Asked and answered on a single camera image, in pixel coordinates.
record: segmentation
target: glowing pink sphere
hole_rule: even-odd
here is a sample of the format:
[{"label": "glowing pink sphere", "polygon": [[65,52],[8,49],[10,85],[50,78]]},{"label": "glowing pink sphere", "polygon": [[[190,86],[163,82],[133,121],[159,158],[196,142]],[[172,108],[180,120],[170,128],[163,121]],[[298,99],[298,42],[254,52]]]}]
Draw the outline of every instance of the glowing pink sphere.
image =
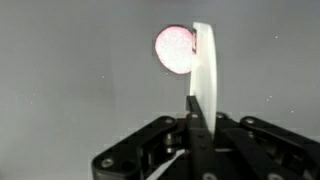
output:
[{"label": "glowing pink sphere", "polygon": [[171,26],[163,30],[155,43],[161,63],[174,73],[189,73],[192,65],[192,40],[192,33],[186,28]]}]

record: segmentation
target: screw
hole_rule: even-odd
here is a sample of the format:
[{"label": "screw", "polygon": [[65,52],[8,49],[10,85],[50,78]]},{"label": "screw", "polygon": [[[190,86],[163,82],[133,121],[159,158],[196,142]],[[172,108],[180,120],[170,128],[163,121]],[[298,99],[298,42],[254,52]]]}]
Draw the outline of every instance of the screw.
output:
[{"label": "screw", "polygon": [[113,160],[110,159],[110,158],[105,159],[105,160],[103,160],[103,161],[101,162],[101,166],[102,166],[103,168],[109,168],[109,167],[111,167],[112,165],[113,165]]},{"label": "screw", "polygon": [[223,118],[223,115],[220,114],[220,113],[217,113],[217,118],[222,119],[222,118]]},{"label": "screw", "polygon": [[200,148],[201,148],[201,149],[207,149],[207,146],[204,145],[204,144],[201,144],[201,145],[200,145]]},{"label": "screw", "polygon": [[254,137],[254,135],[253,135],[253,132],[252,132],[252,131],[249,131],[249,132],[248,132],[248,135],[249,135],[249,137],[250,137],[250,138],[253,138],[253,137]]},{"label": "screw", "polygon": [[202,176],[202,180],[218,180],[217,177],[212,173],[205,173]]},{"label": "screw", "polygon": [[172,119],[166,119],[166,123],[167,124],[171,124],[171,123],[173,123],[173,120]]},{"label": "screw", "polygon": [[246,120],[246,122],[249,123],[249,124],[253,124],[253,123],[254,123],[254,120],[251,119],[251,118],[250,118],[250,119],[248,118],[248,119]]},{"label": "screw", "polygon": [[268,180],[284,180],[282,176],[276,173],[268,174]]},{"label": "screw", "polygon": [[192,114],[191,117],[194,118],[194,119],[197,119],[199,116],[198,116],[198,114]]}]

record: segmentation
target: black machine part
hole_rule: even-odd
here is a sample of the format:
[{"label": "black machine part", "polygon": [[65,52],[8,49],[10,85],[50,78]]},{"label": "black machine part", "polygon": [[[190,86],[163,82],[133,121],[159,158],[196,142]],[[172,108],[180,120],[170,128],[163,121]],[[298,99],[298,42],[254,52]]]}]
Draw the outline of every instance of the black machine part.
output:
[{"label": "black machine part", "polygon": [[159,180],[319,180],[320,144],[255,117],[217,113],[209,133],[196,97],[186,118],[162,116],[96,156],[94,180],[143,180],[185,150]]}]

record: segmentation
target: black metal bracket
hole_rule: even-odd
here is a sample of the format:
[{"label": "black metal bracket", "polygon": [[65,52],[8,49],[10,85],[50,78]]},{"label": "black metal bracket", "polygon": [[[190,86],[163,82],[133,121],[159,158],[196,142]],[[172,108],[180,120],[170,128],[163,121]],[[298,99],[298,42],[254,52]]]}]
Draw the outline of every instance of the black metal bracket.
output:
[{"label": "black metal bracket", "polygon": [[94,180],[143,180],[185,150],[160,180],[318,180],[320,144],[255,117],[217,113],[212,136],[194,96],[186,118],[160,117],[92,161]]}]

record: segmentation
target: white plastic blade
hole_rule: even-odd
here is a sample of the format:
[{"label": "white plastic blade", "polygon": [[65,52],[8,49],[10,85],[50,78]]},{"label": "white plastic blade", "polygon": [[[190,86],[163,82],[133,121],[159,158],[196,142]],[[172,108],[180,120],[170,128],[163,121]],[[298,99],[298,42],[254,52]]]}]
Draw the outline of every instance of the white plastic blade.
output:
[{"label": "white plastic blade", "polygon": [[211,135],[216,125],[217,65],[214,35],[210,25],[195,22],[196,51],[192,58],[190,95],[196,96]]}]

